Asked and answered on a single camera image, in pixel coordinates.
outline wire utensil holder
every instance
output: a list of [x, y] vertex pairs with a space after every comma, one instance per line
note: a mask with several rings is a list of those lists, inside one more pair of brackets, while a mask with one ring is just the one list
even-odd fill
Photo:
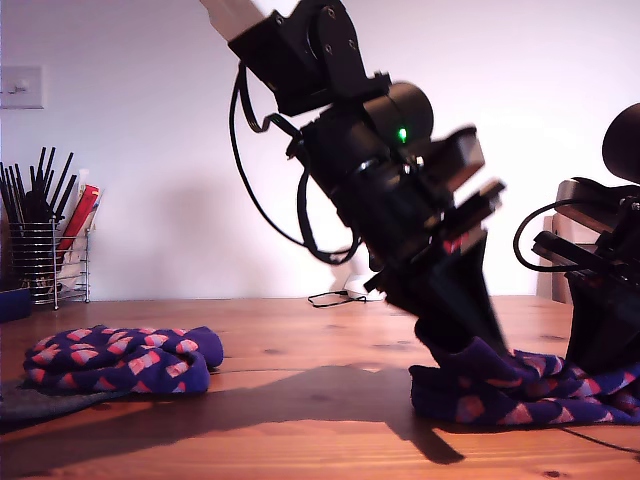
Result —
[[[89, 302], [88, 229], [74, 237], [64, 236], [52, 219], [48, 223], [10, 223], [9, 233], [13, 276], [29, 288], [33, 304], [52, 304], [57, 310], [63, 300]], [[61, 251], [61, 241], [71, 246]]]

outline gray cloth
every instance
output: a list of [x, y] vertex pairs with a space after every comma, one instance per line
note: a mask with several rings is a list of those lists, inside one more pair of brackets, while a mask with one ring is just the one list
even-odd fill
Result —
[[129, 392], [65, 393], [33, 386], [23, 380], [0, 385], [0, 424], [45, 420], [122, 397]]

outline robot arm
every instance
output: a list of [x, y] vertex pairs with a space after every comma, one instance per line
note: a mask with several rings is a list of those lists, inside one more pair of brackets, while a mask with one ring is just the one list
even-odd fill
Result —
[[[605, 187], [587, 178], [560, 184], [555, 208], [599, 233], [594, 245], [575, 245], [552, 232], [534, 239], [533, 251], [555, 266], [539, 271], [562, 271], [571, 289], [573, 323], [567, 359], [589, 373], [601, 373], [640, 361], [640, 104], [620, 113], [602, 145], [606, 167], [633, 182]], [[518, 236], [514, 239], [519, 254]]]
[[[499, 206], [504, 186], [490, 182], [461, 205], [453, 198], [484, 165], [475, 127], [432, 139], [428, 97], [414, 85], [392, 83], [387, 74], [367, 77], [355, 28], [339, 0], [301, 0], [288, 17], [267, 14], [248, 0], [201, 2], [240, 58], [230, 120], [236, 157], [238, 97], [252, 128], [266, 129], [247, 115], [247, 68], [273, 92], [282, 114], [327, 107], [299, 131], [280, 115], [268, 117], [287, 123], [287, 153], [304, 166], [298, 190], [304, 246], [337, 264], [355, 253], [361, 239], [379, 272], [367, 288], [386, 292], [388, 302], [416, 315], [416, 334], [425, 344], [454, 352], [481, 337], [505, 351], [482, 275], [486, 232], [480, 225]], [[315, 246], [306, 218], [309, 177], [353, 231], [346, 257]]]

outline black cable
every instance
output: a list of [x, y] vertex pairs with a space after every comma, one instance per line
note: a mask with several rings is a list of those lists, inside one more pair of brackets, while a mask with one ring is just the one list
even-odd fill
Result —
[[280, 235], [285, 237], [287, 240], [295, 243], [296, 245], [304, 247], [305, 246], [304, 243], [302, 243], [299, 240], [296, 240], [292, 236], [285, 233], [283, 230], [280, 229], [280, 227], [278, 227], [269, 218], [267, 213], [262, 209], [260, 202], [258, 202], [258, 199], [254, 195], [253, 189], [249, 184], [249, 179], [247, 178], [247, 175], [244, 172], [242, 161], [240, 160], [240, 152], [238, 150], [238, 141], [236, 139], [236, 125], [235, 125], [236, 124], [236, 118], [235, 118], [236, 104], [238, 103], [238, 93], [240, 92], [241, 72], [242, 72], [242, 64], [238, 71], [238, 76], [236, 77], [235, 85], [233, 86], [233, 93], [231, 94], [231, 109], [229, 111], [229, 133], [231, 134], [231, 148], [233, 149], [233, 156], [235, 157], [235, 160], [236, 160], [236, 167], [238, 168], [238, 172], [240, 173], [240, 177], [242, 178], [242, 183], [244, 183], [244, 186], [247, 190], [247, 193], [249, 194], [249, 197], [251, 198], [251, 201], [253, 202], [255, 207], [258, 209], [258, 212], [260, 212], [260, 215], [262, 215], [262, 218], [264, 218], [267, 221], [267, 223], [271, 225], [271, 227], [273, 227]]
[[[358, 233], [352, 229], [353, 232], [353, 243], [350, 248], [339, 250], [337, 252], [322, 252], [318, 250], [315, 240], [313, 239], [313, 233], [311, 232], [311, 227], [309, 225], [309, 218], [306, 211], [306, 186], [309, 179], [310, 168], [308, 163], [305, 163], [305, 170], [300, 178], [300, 183], [298, 185], [298, 196], [297, 196], [297, 206], [298, 206], [298, 222], [301, 225], [303, 241], [296, 240], [292, 236], [288, 235], [284, 232], [280, 227], [278, 227], [271, 218], [264, 211], [260, 202], [256, 198], [253, 193], [253, 189], [251, 188], [251, 184], [249, 183], [249, 179], [244, 171], [244, 167], [242, 166], [242, 161], [240, 159], [240, 151], [238, 149], [238, 141], [236, 138], [236, 128], [235, 128], [235, 114], [236, 114], [236, 105], [238, 103], [238, 95], [240, 95], [242, 108], [247, 119], [247, 123], [249, 127], [256, 133], [264, 133], [269, 129], [269, 125], [273, 123], [278, 128], [280, 128], [283, 132], [291, 136], [294, 140], [298, 140], [302, 138], [300, 131], [295, 128], [291, 123], [289, 123], [284, 117], [281, 115], [274, 113], [265, 117], [262, 122], [262, 125], [258, 124], [256, 120], [255, 113], [253, 112], [253, 108], [251, 106], [251, 100], [249, 98], [249, 92], [247, 88], [247, 68], [244, 63], [240, 62], [238, 67], [238, 75], [236, 76], [236, 81], [233, 86], [233, 93], [231, 95], [231, 106], [229, 110], [229, 133], [231, 135], [231, 147], [233, 149], [233, 155], [236, 161], [236, 167], [238, 172], [240, 173], [240, 177], [242, 178], [242, 183], [251, 198], [254, 206], [260, 212], [260, 215], [267, 221], [269, 225], [273, 229], [275, 229], [280, 235], [285, 237], [290, 242], [295, 243], [298, 246], [307, 248], [316, 258], [319, 260], [331, 264], [331, 265], [341, 265], [343, 263], [348, 262], [353, 255], [356, 253], [358, 246], [361, 244], [361, 239], [359, 238]], [[344, 258], [337, 259], [337, 256], [345, 255]]]
[[589, 440], [590, 442], [597, 443], [598, 445], [602, 445], [603, 447], [613, 448], [614, 450], [620, 450], [621, 452], [628, 453], [640, 453], [640, 450], [629, 447], [622, 447], [620, 445], [615, 445], [613, 443], [605, 442], [604, 440], [599, 440], [597, 438], [591, 437], [589, 435], [585, 435], [584, 433], [576, 432], [575, 430], [571, 430], [566, 427], [561, 427], [560, 430], [570, 433], [571, 435], [575, 435], [576, 437], [584, 438], [585, 440]]
[[211, 375], [222, 375], [223, 373], [256, 373], [256, 372], [307, 372], [306, 368], [248, 368], [246, 370], [214, 370]]
[[367, 303], [367, 297], [366, 295], [361, 295], [360, 297], [349, 297], [346, 298], [344, 300], [341, 300], [339, 302], [333, 302], [333, 303], [316, 303], [313, 301], [314, 298], [320, 298], [320, 297], [326, 297], [327, 295], [340, 295], [340, 296], [345, 296], [345, 295], [349, 295], [349, 292], [347, 292], [346, 290], [336, 290], [335, 292], [326, 292], [326, 293], [318, 293], [317, 295], [310, 295], [309, 297], [307, 297], [307, 301], [313, 305], [314, 308], [329, 308], [329, 307], [337, 307], [339, 305], [345, 305], [347, 303], [351, 303], [351, 302], [362, 302], [362, 303]]
[[578, 200], [578, 199], [567, 199], [567, 200], [559, 200], [557, 202], [550, 203], [542, 208], [539, 208], [535, 212], [528, 215], [520, 224], [518, 229], [516, 230], [515, 235], [513, 236], [513, 252], [516, 254], [516, 258], [518, 261], [527, 267], [530, 270], [534, 270], [536, 272], [575, 272], [578, 270], [584, 270], [585, 267], [580, 265], [570, 265], [570, 266], [555, 266], [555, 267], [543, 267], [541, 265], [534, 265], [533, 263], [529, 263], [523, 256], [520, 251], [520, 237], [522, 236], [522, 232], [529, 222], [536, 218], [541, 213], [546, 212], [547, 210], [551, 210], [552, 208], [562, 207], [564, 205], [575, 205], [575, 204], [593, 204], [598, 206], [609, 207], [609, 205], [605, 205], [602, 202], [598, 201], [590, 201], [590, 200]]

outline wooden table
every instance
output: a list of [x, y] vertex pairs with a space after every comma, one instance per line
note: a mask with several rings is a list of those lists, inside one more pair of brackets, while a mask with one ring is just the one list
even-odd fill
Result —
[[[495, 298], [511, 347], [562, 355], [571, 308]], [[2, 326], [3, 379], [55, 332], [207, 325], [225, 346], [209, 392], [140, 396], [5, 435], [2, 478], [640, 478], [640, 456], [566, 430], [479, 431], [416, 418], [412, 364], [433, 365], [414, 319], [382, 303], [306, 300], [73, 304]], [[640, 449], [634, 427], [572, 430]]]

